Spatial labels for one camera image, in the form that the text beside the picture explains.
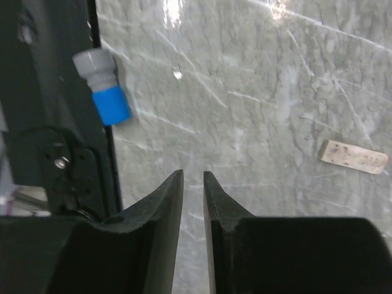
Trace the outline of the blue grey glue stick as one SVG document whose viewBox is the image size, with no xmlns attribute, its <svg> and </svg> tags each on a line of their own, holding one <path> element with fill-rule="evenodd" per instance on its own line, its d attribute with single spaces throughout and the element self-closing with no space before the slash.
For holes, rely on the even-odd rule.
<svg viewBox="0 0 392 294">
<path fill-rule="evenodd" d="M 111 53 L 93 48 L 73 56 L 73 63 L 92 92 L 92 100 L 105 126 L 119 124 L 132 116 L 127 98 L 116 75 Z"/>
</svg>

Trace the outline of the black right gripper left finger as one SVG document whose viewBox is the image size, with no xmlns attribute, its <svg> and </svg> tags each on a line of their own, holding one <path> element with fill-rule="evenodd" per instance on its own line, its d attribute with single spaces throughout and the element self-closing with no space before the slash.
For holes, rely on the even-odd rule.
<svg viewBox="0 0 392 294">
<path fill-rule="evenodd" d="M 97 224 L 81 217 L 2 217 L 2 293 L 171 293 L 183 171 Z"/>
</svg>

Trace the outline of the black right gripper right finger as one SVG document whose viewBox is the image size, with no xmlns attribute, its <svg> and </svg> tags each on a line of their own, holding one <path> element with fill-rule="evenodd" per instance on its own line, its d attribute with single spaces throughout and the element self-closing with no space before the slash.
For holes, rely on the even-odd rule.
<svg viewBox="0 0 392 294">
<path fill-rule="evenodd" d="M 211 293 L 390 293 L 391 254 L 359 217 L 257 217 L 203 174 Z"/>
</svg>

